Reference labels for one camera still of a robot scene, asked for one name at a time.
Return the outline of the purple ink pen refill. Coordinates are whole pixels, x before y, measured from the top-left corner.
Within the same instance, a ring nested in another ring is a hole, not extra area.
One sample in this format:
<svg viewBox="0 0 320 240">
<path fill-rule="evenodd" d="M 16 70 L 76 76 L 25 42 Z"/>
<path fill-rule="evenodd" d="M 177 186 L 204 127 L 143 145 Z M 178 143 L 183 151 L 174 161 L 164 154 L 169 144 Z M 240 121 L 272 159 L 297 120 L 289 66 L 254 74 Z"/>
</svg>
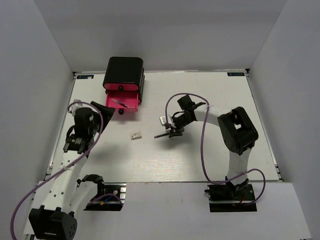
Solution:
<svg viewBox="0 0 320 240">
<path fill-rule="evenodd" d="M 159 134 L 159 135 L 155 135 L 155 136 L 154 136 L 154 139 L 158 139 L 158 138 L 166 137 L 166 136 L 169 136 L 169 135 L 170 135 L 170 133 L 169 133 L 169 132 L 162 133 L 162 134 Z"/>
</svg>

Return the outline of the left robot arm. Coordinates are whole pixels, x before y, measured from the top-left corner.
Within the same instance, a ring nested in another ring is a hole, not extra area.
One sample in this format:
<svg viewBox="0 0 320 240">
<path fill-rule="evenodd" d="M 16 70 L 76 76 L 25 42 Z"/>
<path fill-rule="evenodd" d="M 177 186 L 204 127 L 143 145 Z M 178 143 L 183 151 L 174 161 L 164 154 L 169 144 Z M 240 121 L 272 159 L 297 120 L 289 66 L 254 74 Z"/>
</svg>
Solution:
<svg viewBox="0 0 320 240">
<path fill-rule="evenodd" d="M 80 100 L 71 103 L 67 110 L 74 123 L 66 132 L 59 171 L 50 178 L 52 187 L 40 207 L 32 208 L 28 216 L 39 240 L 72 240 L 78 227 L 76 211 L 106 193 L 102 176 L 89 174 L 83 179 L 79 176 L 116 110 Z"/>
</svg>

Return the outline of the pink drawer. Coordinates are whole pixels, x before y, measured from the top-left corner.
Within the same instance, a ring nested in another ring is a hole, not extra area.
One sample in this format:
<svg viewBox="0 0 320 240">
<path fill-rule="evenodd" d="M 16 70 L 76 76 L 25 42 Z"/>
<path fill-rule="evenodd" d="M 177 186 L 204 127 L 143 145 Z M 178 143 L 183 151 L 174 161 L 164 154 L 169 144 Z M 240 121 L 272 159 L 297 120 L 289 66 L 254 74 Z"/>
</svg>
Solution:
<svg viewBox="0 0 320 240">
<path fill-rule="evenodd" d="M 122 107 L 112 101 L 116 99 L 126 105 L 129 108 Z M 140 103 L 139 94 L 136 91 L 114 91 L 108 90 L 106 93 L 105 106 L 115 108 L 118 112 L 123 113 L 135 113 L 138 111 L 138 105 Z"/>
<path fill-rule="evenodd" d="M 137 91 L 139 86 L 133 83 L 104 83 L 103 87 L 108 91 Z"/>
</svg>

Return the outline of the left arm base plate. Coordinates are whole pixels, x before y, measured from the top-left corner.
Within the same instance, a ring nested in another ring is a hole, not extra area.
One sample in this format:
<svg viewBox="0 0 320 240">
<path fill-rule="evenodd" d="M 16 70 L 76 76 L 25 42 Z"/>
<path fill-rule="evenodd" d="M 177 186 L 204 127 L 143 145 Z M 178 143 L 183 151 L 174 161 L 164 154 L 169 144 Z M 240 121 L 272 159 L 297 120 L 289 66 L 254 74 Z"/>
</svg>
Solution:
<svg viewBox="0 0 320 240">
<path fill-rule="evenodd" d="M 95 196 L 85 207 L 85 211 L 119 212 L 126 199 L 126 183 L 105 183 L 101 193 Z"/>
</svg>

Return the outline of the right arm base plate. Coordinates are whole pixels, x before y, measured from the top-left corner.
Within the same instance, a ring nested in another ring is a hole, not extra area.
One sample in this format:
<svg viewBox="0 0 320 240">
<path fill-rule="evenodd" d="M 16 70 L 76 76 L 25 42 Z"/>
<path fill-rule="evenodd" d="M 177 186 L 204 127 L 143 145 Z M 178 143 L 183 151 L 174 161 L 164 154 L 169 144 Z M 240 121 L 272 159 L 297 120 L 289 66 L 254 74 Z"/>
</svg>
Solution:
<svg viewBox="0 0 320 240">
<path fill-rule="evenodd" d="M 248 213 L 257 212 L 257 205 L 253 202 L 255 193 L 253 186 L 238 191 L 236 195 L 226 185 L 208 185 L 204 190 L 209 199 L 209 210 L 211 213 Z"/>
</svg>

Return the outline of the pink top drawer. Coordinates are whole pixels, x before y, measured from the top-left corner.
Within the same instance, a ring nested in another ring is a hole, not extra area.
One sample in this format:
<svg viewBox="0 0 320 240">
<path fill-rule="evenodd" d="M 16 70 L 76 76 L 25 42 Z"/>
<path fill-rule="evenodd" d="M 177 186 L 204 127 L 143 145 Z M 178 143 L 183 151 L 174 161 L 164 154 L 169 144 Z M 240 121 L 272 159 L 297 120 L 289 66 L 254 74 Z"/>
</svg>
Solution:
<svg viewBox="0 0 320 240">
<path fill-rule="evenodd" d="M 137 91 L 139 86 L 133 83 L 104 83 L 103 87 L 108 91 Z"/>
</svg>

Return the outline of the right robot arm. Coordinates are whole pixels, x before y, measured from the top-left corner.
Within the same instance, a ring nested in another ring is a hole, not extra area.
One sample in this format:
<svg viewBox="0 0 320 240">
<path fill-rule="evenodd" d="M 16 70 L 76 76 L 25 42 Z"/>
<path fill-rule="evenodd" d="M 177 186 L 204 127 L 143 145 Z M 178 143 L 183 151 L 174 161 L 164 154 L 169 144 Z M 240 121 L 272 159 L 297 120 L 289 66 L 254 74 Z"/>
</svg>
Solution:
<svg viewBox="0 0 320 240">
<path fill-rule="evenodd" d="M 226 195 L 236 200 L 248 186 L 248 162 L 252 148 L 259 138 L 258 131 L 246 110 L 239 106 L 221 109 L 210 105 L 204 97 L 194 93 L 176 93 L 166 102 L 162 125 L 170 138 L 181 136 L 184 128 L 193 122 L 202 122 L 200 160 L 205 178 L 213 185 L 226 186 Z M 206 124 L 219 127 L 222 140 L 229 150 L 229 165 L 225 180 L 210 180 L 204 158 Z"/>
</svg>

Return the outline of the green ink pen refill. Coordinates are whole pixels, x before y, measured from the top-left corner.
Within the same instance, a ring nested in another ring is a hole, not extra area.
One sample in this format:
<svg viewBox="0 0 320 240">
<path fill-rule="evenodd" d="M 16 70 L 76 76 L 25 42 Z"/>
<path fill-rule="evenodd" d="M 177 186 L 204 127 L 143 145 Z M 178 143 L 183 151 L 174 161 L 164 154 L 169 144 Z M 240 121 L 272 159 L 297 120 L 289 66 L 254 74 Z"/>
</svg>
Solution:
<svg viewBox="0 0 320 240">
<path fill-rule="evenodd" d="M 120 102 L 120 101 L 117 100 L 117 99 L 112 98 L 111 100 L 112 100 L 114 103 L 116 103 L 116 104 L 118 104 L 118 105 L 120 105 L 120 106 L 122 106 L 122 107 L 124 107 L 124 108 L 129 108 L 128 105 L 124 104 L 123 102 Z"/>
</svg>

